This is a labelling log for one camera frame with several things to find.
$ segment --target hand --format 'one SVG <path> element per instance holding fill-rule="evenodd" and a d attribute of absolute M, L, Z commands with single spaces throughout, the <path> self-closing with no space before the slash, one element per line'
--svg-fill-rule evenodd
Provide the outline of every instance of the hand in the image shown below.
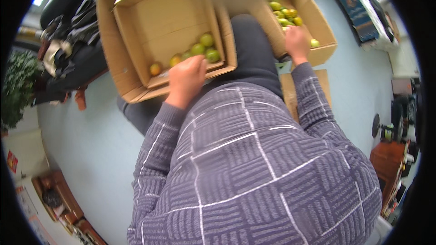
<path fill-rule="evenodd" d="M 287 26 L 285 46 L 296 66 L 307 62 L 310 46 L 306 34 L 300 27 Z"/>
<path fill-rule="evenodd" d="M 206 60 L 203 55 L 190 57 L 170 69 L 170 95 L 166 103 L 186 109 L 204 84 Z"/>

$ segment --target potted plant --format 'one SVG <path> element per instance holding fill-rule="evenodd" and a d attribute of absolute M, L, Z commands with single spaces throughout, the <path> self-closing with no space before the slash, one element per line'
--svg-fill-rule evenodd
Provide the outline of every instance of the potted plant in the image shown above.
<path fill-rule="evenodd" d="M 12 51 L 8 59 L 1 95 L 1 130 L 13 129 L 23 118 L 24 108 L 31 105 L 34 84 L 40 71 L 38 60 L 30 51 Z"/>

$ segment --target clothing pile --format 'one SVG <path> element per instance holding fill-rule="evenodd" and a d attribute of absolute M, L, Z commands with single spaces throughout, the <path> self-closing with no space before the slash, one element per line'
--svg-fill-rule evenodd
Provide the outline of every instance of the clothing pile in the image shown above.
<path fill-rule="evenodd" d="M 74 70 L 71 58 L 83 46 L 93 46 L 100 39 L 95 3 L 83 0 L 70 21 L 60 15 L 44 30 L 38 59 L 54 78 L 65 78 Z"/>

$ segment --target red poster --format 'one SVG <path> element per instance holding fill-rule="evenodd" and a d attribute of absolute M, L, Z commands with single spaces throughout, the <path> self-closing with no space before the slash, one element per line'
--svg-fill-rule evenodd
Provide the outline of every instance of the red poster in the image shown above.
<path fill-rule="evenodd" d="M 9 166 L 10 170 L 14 172 L 14 174 L 17 172 L 17 164 L 18 164 L 18 159 L 15 157 L 12 151 L 9 150 L 7 154 L 7 165 Z"/>

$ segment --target floor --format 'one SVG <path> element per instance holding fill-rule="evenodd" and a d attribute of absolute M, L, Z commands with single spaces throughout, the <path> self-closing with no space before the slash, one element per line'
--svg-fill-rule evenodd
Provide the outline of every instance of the floor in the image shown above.
<path fill-rule="evenodd" d="M 377 139 L 371 136 L 376 113 L 390 121 L 391 66 L 383 51 L 365 52 L 335 0 L 315 0 L 337 39 L 327 69 L 333 112 L 347 137 L 367 156 Z M 87 109 L 74 99 L 64 105 L 43 104 L 38 117 L 47 155 L 62 169 L 74 197 L 95 230 L 109 244 L 127 244 L 133 208 L 133 170 L 143 136 L 116 106 L 110 74 L 86 90 Z"/>

